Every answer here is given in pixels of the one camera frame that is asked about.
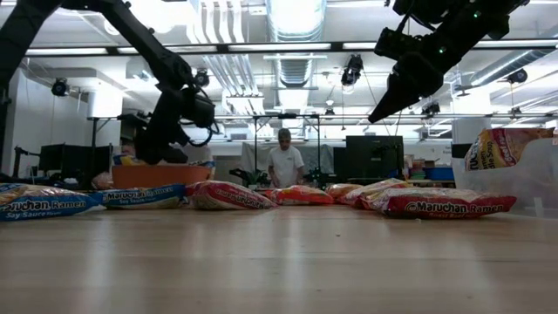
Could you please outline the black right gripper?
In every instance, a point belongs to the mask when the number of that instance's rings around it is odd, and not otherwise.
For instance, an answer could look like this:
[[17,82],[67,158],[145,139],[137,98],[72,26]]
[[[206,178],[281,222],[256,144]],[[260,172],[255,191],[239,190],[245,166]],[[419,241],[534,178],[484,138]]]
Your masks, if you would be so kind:
[[422,37],[418,54],[404,54],[393,66],[387,90],[369,115],[370,123],[429,97],[443,85],[443,73],[456,65],[483,37],[500,40],[508,34],[508,17],[466,17],[442,23]]

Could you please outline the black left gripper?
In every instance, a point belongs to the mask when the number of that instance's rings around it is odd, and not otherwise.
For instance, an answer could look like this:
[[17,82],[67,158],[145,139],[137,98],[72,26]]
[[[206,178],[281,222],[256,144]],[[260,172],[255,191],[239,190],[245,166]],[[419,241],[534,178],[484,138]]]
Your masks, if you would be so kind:
[[172,126],[184,119],[187,125],[194,123],[194,89],[163,87],[152,114],[152,126],[140,128],[135,134],[135,154],[139,160],[155,165],[162,160],[172,164],[186,164],[188,156],[181,148],[170,147],[174,138]]

